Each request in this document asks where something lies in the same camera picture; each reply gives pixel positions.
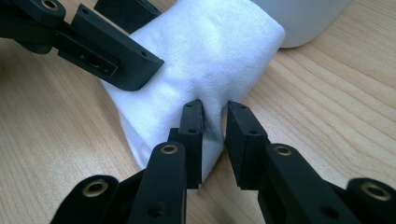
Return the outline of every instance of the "screw hole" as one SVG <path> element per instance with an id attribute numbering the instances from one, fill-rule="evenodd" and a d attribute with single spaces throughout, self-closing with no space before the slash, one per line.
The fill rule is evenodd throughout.
<path id="1" fill-rule="evenodd" d="M 291 155 L 291 150 L 286 148 L 286 147 L 276 147 L 275 151 L 277 152 L 277 154 L 279 154 L 281 156 L 289 156 L 289 155 Z"/>
<path id="2" fill-rule="evenodd" d="M 161 152 L 163 154 L 174 154 L 175 152 L 177 152 L 177 147 L 173 145 L 166 145 L 161 148 Z"/>
<path id="3" fill-rule="evenodd" d="M 90 14 L 90 11 L 88 11 L 87 8 L 83 8 L 81 11 L 82 11 L 82 13 L 84 13 L 85 15 Z"/>
<path id="4" fill-rule="evenodd" d="M 94 180 L 89 183 L 85 188 L 82 190 L 82 194 L 85 197 L 93 198 L 103 194 L 107 190 L 108 184 L 105 180 L 99 179 Z"/>
<path id="5" fill-rule="evenodd" d="M 339 217 L 338 212 L 330 206 L 321 206 L 319 210 L 328 218 L 337 219 Z"/>
<path id="6" fill-rule="evenodd" d="M 154 203 L 148 207 L 148 215 L 151 217 L 161 217 L 165 212 L 163 203 Z"/>
<path id="7" fill-rule="evenodd" d="M 57 11 L 59 9 L 58 5 L 51 0 L 41 0 L 41 3 L 44 5 L 44 7 L 53 11 Z"/>
<path id="8" fill-rule="evenodd" d="M 361 185 L 361 189 L 370 197 L 373 197 L 379 201 L 389 201 L 392 197 L 384 189 L 380 188 L 376 184 L 367 182 Z"/>

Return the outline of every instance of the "folded white cloth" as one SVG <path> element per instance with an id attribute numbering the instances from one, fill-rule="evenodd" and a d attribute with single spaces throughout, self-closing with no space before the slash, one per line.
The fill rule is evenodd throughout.
<path id="1" fill-rule="evenodd" d="M 240 101 L 284 38 L 283 28 L 249 0 L 177 0 L 131 35 L 165 61 L 139 91 L 104 85 L 140 167 L 180 123 L 182 106 L 205 108 L 203 179 L 223 149 L 221 118 L 228 101 Z"/>

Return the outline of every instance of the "wooden table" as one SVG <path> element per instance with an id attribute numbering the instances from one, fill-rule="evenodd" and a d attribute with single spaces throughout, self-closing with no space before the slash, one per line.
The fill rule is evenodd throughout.
<path id="1" fill-rule="evenodd" d="M 70 21 L 79 1 L 61 2 Z M 394 0 L 352 1 L 314 41 L 280 50 L 243 102 L 271 141 L 298 148 L 340 187 L 368 176 L 396 188 L 395 11 Z M 98 78 L 55 50 L 0 40 L 0 223 L 49 223 L 80 180 L 138 170 Z M 187 222 L 263 223 L 256 197 L 235 186 L 224 152 L 189 195 Z"/>

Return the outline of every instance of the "black plastic part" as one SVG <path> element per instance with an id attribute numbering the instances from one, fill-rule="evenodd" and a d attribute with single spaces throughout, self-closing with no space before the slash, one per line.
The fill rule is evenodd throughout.
<path id="1" fill-rule="evenodd" d="M 185 223 L 186 151 L 178 142 L 156 146 L 148 161 L 128 223 Z"/>
<path id="2" fill-rule="evenodd" d="M 396 190 L 377 180 L 356 178 L 346 187 L 346 204 L 362 223 L 396 223 Z"/>
<path id="3" fill-rule="evenodd" d="M 279 223 L 275 217 L 286 217 L 284 223 L 360 223 L 349 208 L 334 193 L 326 181 L 314 171 L 293 147 L 272 144 L 262 156 L 266 173 L 264 185 L 273 185 L 286 214 L 263 212 L 267 223 Z M 261 208 L 273 206 L 264 186 Z"/>
<path id="4" fill-rule="evenodd" d="M 15 39 L 29 50 L 42 53 L 45 50 L 40 47 L 52 46 L 55 32 L 32 20 L 20 8 L 0 3 L 0 37 Z"/>
<path id="5" fill-rule="evenodd" d="M 98 0 L 94 9 L 129 34 L 161 15 L 147 0 Z"/>
<path id="6" fill-rule="evenodd" d="M 122 90 L 139 90 L 163 65 L 161 59 L 83 5 L 78 8 L 71 27 L 94 45 L 101 46 L 103 51 L 115 55 L 120 60 L 117 71 L 109 77 L 97 72 L 92 66 L 82 63 L 75 55 L 63 51 L 60 51 L 59 55 Z M 96 67 L 102 67 L 100 63 L 94 64 Z"/>
<path id="7" fill-rule="evenodd" d="M 52 50 L 52 46 L 48 45 L 40 45 L 40 44 L 32 44 L 28 42 L 17 41 L 24 48 L 36 54 L 48 54 Z"/>
<path id="8" fill-rule="evenodd" d="M 109 202 L 115 198 L 118 187 L 119 181 L 112 176 L 86 178 L 64 199 L 51 223 L 106 223 Z"/>
<path id="9" fill-rule="evenodd" d="M 284 224 L 286 222 L 287 210 L 282 203 L 280 195 L 269 180 L 269 175 L 264 171 L 262 178 L 265 179 L 262 189 L 259 190 L 258 202 L 262 210 L 262 216 L 266 224 Z"/>
<path id="10" fill-rule="evenodd" d="M 71 29 L 62 29 L 57 33 L 54 47 L 59 50 L 59 56 L 105 81 L 110 82 L 109 79 L 117 74 L 120 65 L 118 58 L 72 32 Z"/>
<path id="11" fill-rule="evenodd" d="M 119 190 L 112 202 L 106 216 L 106 223 L 126 223 L 131 210 L 134 209 L 134 198 L 146 170 L 129 177 L 119 183 Z"/>
<path id="12" fill-rule="evenodd" d="M 269 144 L 267 132 L 251 110 L 229 102 L 225 145 L 241 189 L 259 189 L 262 182 L 260 155 Z"/>
<path id="13" fill-rule="evenodd" d="M 12 5 L 11 0 L 0 0 L 0 4 L 2 4 L 3 6 L 7 6 L 7 5 Z"/>
<path id="14" fill-rule="evenodd" d="M 35 21 L 55 28 L 61 25 L 66 15 L 66 10 L 57 0 L 11 0 Z"/>
<path id="15" fill-rule="evenodd" d="M 204 134 L 204 111 L 199 100 L 183 106 L 178 142 L 186 148 L 187 188 L 198 189 L 202 184 L 202 142 Z"/>

